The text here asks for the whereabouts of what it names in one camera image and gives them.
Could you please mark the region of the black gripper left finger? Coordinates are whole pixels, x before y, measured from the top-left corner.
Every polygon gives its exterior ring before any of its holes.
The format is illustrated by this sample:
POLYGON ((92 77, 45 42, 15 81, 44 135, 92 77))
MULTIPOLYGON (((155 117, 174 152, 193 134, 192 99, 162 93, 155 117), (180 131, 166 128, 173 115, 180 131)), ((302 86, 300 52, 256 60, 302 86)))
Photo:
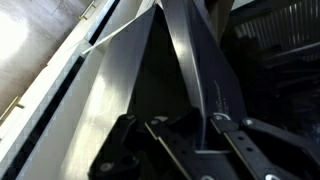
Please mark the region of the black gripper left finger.
POLYGON ((192 108, 176 118, 153 117, 145 122, 145 127, 186 180, 214 180, 209 165, 188 141, 197 130, 199 120, 199 110, 192 108))

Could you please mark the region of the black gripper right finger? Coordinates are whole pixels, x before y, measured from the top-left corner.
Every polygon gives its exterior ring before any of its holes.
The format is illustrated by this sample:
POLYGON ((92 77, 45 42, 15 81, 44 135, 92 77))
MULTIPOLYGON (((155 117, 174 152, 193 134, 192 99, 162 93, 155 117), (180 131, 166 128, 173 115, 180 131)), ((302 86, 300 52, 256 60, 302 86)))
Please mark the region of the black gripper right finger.
POLYGON ((214 113, 209 122, 253 180, 320 180, 317 143, 250 117, 214 113))

